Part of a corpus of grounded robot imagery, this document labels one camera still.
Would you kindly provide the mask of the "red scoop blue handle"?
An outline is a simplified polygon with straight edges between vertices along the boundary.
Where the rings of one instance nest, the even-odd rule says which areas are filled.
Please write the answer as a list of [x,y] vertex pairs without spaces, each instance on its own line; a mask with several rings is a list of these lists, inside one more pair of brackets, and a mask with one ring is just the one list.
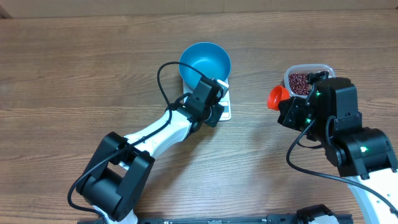
[[267,108],[279,111],[279,103],[290,98],[289,91],[282,85],[275,86],[267,98]]

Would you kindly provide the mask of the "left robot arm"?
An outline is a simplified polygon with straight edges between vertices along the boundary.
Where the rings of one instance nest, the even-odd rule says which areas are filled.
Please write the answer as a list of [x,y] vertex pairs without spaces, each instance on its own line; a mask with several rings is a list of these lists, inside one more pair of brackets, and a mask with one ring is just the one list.
[[169,147],[184,141],[202,124],[214,128],[224,106],[229,85],[200,78],[192,92],[169,103],[164,115],[134,134],[107,134],[73,185],[98,214],[96,223],[137,223],[139,201],[155,160]]

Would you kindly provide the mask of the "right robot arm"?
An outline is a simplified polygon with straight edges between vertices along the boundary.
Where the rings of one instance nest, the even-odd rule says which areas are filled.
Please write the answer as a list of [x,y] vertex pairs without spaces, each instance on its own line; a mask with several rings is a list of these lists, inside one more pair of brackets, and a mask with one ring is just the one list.
[[346,183],[366,223],[397,223],[397,157],[387,135],[363,127],[357,89],[348,78],[310,78],[306,98],[289,96],[278,103],[278,122],[320,142],[338,176],[288,165],[306,174]]

